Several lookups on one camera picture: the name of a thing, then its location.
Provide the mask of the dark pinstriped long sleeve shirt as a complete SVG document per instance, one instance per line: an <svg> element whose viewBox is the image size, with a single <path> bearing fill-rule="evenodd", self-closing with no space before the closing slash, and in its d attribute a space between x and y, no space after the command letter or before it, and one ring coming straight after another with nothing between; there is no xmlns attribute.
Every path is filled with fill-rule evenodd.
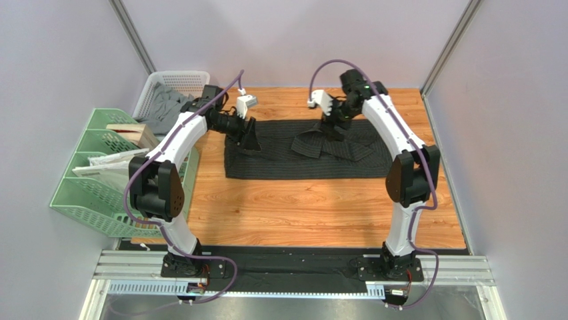
<svg viewBox="0 0 568 320"><path fill-rule="evenodd" d="M225 176L248 180L384 178L391 154L368 120L354 120L338 131L343 141L329 141L317 120L258 121L260 151L244 150L225 140Z"/></svg>

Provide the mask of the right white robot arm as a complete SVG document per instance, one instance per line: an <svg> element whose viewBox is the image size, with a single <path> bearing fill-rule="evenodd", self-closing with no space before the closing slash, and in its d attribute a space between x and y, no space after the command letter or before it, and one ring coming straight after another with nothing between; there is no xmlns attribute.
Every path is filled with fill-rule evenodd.
<svg viewBox="0 0 568 320"><path fill-rule="evenodd" d="M341 74L340 80L344 99L318 89L310 93L308 104L322 110L321 130L330 140L342 141L344 136L337 129L348 129L353 118L363 115L386 145L391 166L385 186L393 214L378 268L384 278L398 279L416 265L413 238L422 211L437 187L441 152L414 134L381 82L368 82L356 69Z"/></svg>

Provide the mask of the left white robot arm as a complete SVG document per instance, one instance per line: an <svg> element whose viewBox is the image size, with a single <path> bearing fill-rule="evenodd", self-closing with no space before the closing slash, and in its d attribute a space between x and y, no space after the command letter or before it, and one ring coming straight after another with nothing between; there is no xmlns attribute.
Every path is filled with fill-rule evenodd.
<svg viewBox="0 0 568 320"><path fill-rule="evenodd" d="M130 206L148 224L159 228L168 244L161 274L164 277L198 277L207 270L201 244L192 234L182 210L185 192L179 168L196 142L209 130L226 135L247 151L260 151L255 118L246 118L249 108L258 104L256 96L240 89L236 106L224 110L226 90L206 85L200 97L186 102L170 132L146 156L129 163L127 190Z"/></svg>

